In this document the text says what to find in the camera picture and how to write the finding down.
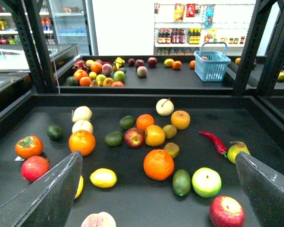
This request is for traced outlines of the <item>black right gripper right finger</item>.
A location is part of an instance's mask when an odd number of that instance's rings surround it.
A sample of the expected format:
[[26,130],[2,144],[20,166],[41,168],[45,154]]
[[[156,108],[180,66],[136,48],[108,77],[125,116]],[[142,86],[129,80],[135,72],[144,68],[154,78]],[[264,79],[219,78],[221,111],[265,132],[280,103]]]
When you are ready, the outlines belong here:
[[262,227],[284,227],[284,175],[240,152],[236,170],[244,193]]

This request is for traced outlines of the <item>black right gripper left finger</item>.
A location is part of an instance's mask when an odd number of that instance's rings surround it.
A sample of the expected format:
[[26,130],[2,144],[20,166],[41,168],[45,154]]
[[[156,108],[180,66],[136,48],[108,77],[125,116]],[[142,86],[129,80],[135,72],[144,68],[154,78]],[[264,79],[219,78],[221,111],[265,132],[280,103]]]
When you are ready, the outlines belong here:
[[75,151],[20,194],[0,206],[0,227],[63,227],[66,225],[82,170]]

